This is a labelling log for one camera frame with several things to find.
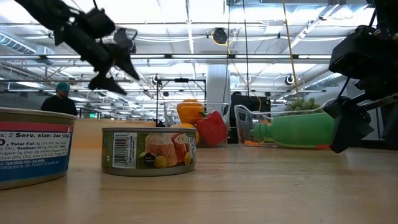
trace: clear container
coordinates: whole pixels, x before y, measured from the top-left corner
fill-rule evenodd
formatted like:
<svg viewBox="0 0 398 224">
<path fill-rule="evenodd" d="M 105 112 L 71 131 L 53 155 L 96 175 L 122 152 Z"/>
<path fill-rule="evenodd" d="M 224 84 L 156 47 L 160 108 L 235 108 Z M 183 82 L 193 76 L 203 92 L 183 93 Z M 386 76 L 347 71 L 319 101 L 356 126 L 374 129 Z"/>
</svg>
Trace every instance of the clear container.
<svg viewBox="0 0 398 224">
<path fill-rule="evenodd" d="M 323 107 L 331 100 L 314 110 L 265 113 L 236 105 L 239 143 L 245 146 L 328 149 L 335 122 Z"/>
<path fill-rule="evenodd" d="M 205 114 L 198 114 L 198 111 L 205 112 Z M 184 124 L 182 128 L 194 126 L 198 131 L 198 147 L 227 145 L 229 103 L 166 102 L 164 103 L 164 115 L 166 127 L 178 124 Z"/>
</svg>

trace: can lid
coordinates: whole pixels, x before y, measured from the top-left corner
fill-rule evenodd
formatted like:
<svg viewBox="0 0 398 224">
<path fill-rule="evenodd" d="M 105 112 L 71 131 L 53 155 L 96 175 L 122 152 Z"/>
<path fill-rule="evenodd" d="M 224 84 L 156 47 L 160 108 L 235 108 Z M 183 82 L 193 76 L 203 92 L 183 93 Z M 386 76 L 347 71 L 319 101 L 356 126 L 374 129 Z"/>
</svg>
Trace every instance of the can lid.
<svg viewBox="0 0 398 224">
<path fill-rule="evenodd" d="M 193 128 L 164 128 L 164 127 L 144 127 L 144 128 L 103 128 L 102 132 L 148 132 L 148 133 L 178 133 L 178 132 L 192 132 L 197 130 Z"/>
<path fill-rule="evenodd" d="M 49 111 L 20 109 L 20 108 L 0 107 L 0 113 L 29 114 L 29 115 L 39 115 L 39 116 L 51 116 L 51 117 L 57 117 L 57 118 L 77 119 L 76 116 L 69 115 L 69 114 L 63 114 L 63 113 L 57 113 L 57 112 L 49 112 Z"/>
</svg>

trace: black equipment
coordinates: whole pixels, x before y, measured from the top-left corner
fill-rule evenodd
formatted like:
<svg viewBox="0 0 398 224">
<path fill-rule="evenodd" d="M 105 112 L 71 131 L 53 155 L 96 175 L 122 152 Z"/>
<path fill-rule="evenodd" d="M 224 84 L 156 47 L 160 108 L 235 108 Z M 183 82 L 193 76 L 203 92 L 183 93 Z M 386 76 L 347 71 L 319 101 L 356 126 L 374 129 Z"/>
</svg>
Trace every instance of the black equipment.
<svg viewBox="0 0 398 224">
<path fill-rule="evenodd" d="M 259 97 L 261 100 L 261 111 L 260 112 L 271 112 L 271 101 L 268 97 Z M 259 98 L 255 96 L 242 96 L 232 95 L 231 96 L 231 110 L 229 111 L 229 125 L 231 131 L 229 132 L 228 143 L 238 143 L 238 130 L 236 129 L 236 118 L 235 118 L 235 105 L 243 105 L 251 111 L 259 111 L 260 103 Z"/>
<path fill-rule="evenodd" d="M 346 84 L 350 78 L 357 79 L 355 87 L 364 90 L 352 99 L 340 94 L 324 108 L 335 119 L 330 148 L 336 153 L 374 131 L 367 111 L 392 103 L 382 136 L 393 144 L 398 141 L 398 1 L 374 0 L 374 6 L 370 26 L 358 26 L 331 55 L 329 70 L 348 77 Z M 376 15 L 377 29 L 372 28 Z"/>
<path fill-rule="evenodd" d="M 67 6 L 61 0 L 16 0 L 39 23 L 54 32 L 55 45 L 66 43 L 86 60 L 98 72 L 88 87 L 91 90 L 104 89 L 126 95 L 127 93 L 114 81 L 113 77 L 106 78 L 106 74 L 113 66 L 119 67 L 135 80 L 139 76 L 135 71 L 130 53 L 134 51 L 134 44 L 125 30 L 119 29 L 116 44 L 104 44 L 101 39 L 111 35 L 116 29 L 114 22 L 97 7 L 89 13 L 81 12 Z"/>
</svg>

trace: yellow pole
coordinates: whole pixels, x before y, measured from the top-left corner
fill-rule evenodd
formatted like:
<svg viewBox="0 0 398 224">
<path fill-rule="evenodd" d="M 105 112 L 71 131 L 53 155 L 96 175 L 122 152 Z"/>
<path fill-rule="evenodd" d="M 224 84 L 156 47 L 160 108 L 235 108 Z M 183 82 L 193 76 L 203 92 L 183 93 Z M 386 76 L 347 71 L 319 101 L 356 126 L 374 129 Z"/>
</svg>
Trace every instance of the yellow pole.
<svg viewBox="0 0 398 224">
<path fill-rule="evenodd" d="M 296 96 L 299 99 L 299 89 L 297 88 L 297 79 L 296 79 L 296 71 L 294 69 L 293 63 L 293 50 L 292 50 L 292 43 L 290 41 L 290 34 L 289 34 L 289 25 L 287 23 L 287 14 L 286 14 L 286 0 L 282 0 L 284 5 L 284 13 L 285 13 L 285 23 L 286 23 L 286 33 L 287 33 L 287 41 L 289 42 L 289 50 L 290 50 L 290 61 L 292 62 L 292 70 L 293 70 L 293 78 L 294 78 L 294 86 L 296 88 Z"/>
</svg>

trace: red bell pepper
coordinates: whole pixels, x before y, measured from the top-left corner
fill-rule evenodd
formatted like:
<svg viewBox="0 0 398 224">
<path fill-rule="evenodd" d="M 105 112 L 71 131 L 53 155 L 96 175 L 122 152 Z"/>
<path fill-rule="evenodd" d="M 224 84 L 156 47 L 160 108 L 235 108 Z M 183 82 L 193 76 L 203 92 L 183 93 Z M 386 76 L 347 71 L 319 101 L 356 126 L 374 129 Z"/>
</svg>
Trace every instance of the red bell pepper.
<svg viewBox="0 0 398 224">
<path fill-rule="evenodd" d="M 217 146 L 228 138 L 227 127 L 218 111 L 213 111 L 205 119 L 197 121 L 197 130 L 209 147 Z"/>
</svg>

